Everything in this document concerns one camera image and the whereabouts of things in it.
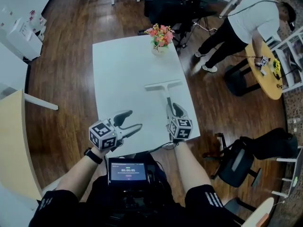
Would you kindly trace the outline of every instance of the wooden tabletop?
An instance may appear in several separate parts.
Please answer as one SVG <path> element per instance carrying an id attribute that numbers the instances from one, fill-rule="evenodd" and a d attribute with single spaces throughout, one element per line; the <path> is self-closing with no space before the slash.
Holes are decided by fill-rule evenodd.
<path id="1" fill-rule="evenodd" d="M 0 100 L 0 182 L 10 191 L 41 200 L 27 144 L 24 93 Z"/>
<path id="2" fill-rule="evenodd" d="M 252 44 L 249 44 L 245 48 L 245 52 L 247 56 L 255 56 L 255 52 L 253 50 Z M 262 44 L 262 55 L 268 57 L 273 61 L 275 59 L 272 54 L 270 48 L 266 45 L 265 42 Z M 282 79 L 277 80 L 272 71 L 268 66 L 262 67 L 262 69 L 267 73 L 266 76 L 262 76 L 261 72 L 255 67 L 254 58 L 248 58 L 248 64 L 251 68 L 251 71 L 258 83 L 260 84 L 262 90 L 269 96 L 271 99 L 277 100 L 282 95 L 282 88 L 277 87 L 277 84 L 282 85 Z"/>

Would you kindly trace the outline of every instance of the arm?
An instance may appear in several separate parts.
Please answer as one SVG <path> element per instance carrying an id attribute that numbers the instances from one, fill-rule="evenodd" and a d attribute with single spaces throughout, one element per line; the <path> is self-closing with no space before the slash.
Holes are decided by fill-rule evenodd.
<path id="1" fill-rule="evenodd" d="M 93 147 L 91 151 L 99 158 L 103 158 L 109 150 L 99 151 Z M 80 200 L 97 169 L 98 164 L 87 156 L 84 156 L 63 179 L 59 182 L 56 190 L 68 190 L 76 195 Z"/>
<path id="2" fill-rule="evenodd" d="M 252 36 L 252 47 L 254 49 L 256 57 L 262 57 L 262 51 L 261 51 L 262 42 L 263 42 L 263 38 L 258 32 L 258 30 L 256 30 Z M 261 61 L 260 58 L 255 58 L 255 63 L 260 61 Z"/>
<path id="3" fill-rule="evenodd" d="M 188 148 L 187 143 L 180 142 L 175 147 L 176 158 L 185 193 L 201 185 L 211 185 L 210 179 Z"/>

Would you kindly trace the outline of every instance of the flower vase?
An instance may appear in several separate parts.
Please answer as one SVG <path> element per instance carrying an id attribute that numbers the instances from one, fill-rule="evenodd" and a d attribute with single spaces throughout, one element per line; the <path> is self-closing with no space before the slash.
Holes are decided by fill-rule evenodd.
<path id="1" fill-rule="evenodd" d="M 166 53 L 168 47 L 156 47 L 155 45 L 151 45 L 151 52 L 154 54 L 154 55 L 157 55 L 157 56 L 162 56 Z"/>

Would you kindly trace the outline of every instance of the black watch strap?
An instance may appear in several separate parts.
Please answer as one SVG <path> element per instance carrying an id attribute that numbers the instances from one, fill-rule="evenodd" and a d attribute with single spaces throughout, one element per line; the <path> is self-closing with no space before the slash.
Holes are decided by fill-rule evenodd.
<path id="1" fill-rule="evenodd" d="M 87 148 L 86 151 L 84 152 L 84 155 L 86 155 L 87 157 L 89 157 L 90 159 L 92 159 L 94 162 L 96 162 L 99 165 L 103 161 L 103 159 L 99 158 L 91 151 L 91 148 Z"/>

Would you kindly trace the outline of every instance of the white stripe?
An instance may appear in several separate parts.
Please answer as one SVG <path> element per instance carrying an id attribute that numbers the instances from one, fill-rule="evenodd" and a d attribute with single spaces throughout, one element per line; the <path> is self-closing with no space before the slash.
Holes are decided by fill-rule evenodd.
<path id="1" fill-rule="evenodd" d="M 214 196 L 216 197 L 217 201 L 218 201 L 218 204 L 220 205 L 221 208 L 223 208 L 223 205 L 221 204 L 221 201 L 220 199 L 218 198 L 217 194 L 214 193 Z"/>
<path id="2" fill-rule="evenodd" d="M 216 200 L 214 199 L 214 196 L 212 195 L 212 193 L 210 193 L 210 195 L 212 196 L 215 206 L 218 207 L 219 205 L 217 204 Z"/>
<path id="3" fill-rule="evenodd" d="M 39 211 L 43 208 L 44 202 L 45 202 L 45 199 L 42 199 L 42 201 L 41 201 L 41 203 L 40 203 Z"/>
<path id="4" fill-rule="evenodd" d="M 210 197 L 209 197 L 209 195 L 208 195 L 207 192 L 205 192 L 205 195 L 207 196 L 207 199 L 208 199 L 209 203 L 210 203 L 211 205 L 213 205 L 213 203 L 212 203 L 212 201 L 210 200 Z"/>

